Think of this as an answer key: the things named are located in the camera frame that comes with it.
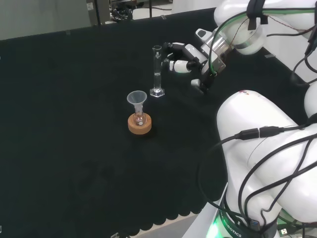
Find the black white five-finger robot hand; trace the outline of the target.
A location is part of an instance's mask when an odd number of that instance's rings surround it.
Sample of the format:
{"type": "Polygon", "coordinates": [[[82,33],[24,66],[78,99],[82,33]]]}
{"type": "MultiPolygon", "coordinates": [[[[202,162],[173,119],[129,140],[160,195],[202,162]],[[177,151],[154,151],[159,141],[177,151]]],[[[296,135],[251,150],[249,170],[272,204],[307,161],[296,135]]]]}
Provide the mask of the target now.
{"type": "Polygon", "coordinates": [[[162,62],[162,68],[179,74],[197,70],[200,78],[191,80],[191,85],[199,92],[207,94],[214,82],[210,63],[216,73],[222,72],[226,67],[224,60],[232,51],[226,38],[222,35],[215,36],[215,32],[201,28],[195,32],[202,43],[199,49],[191,44],[165,42],[163,51],[167,53],[167,57],[162,62]]]}

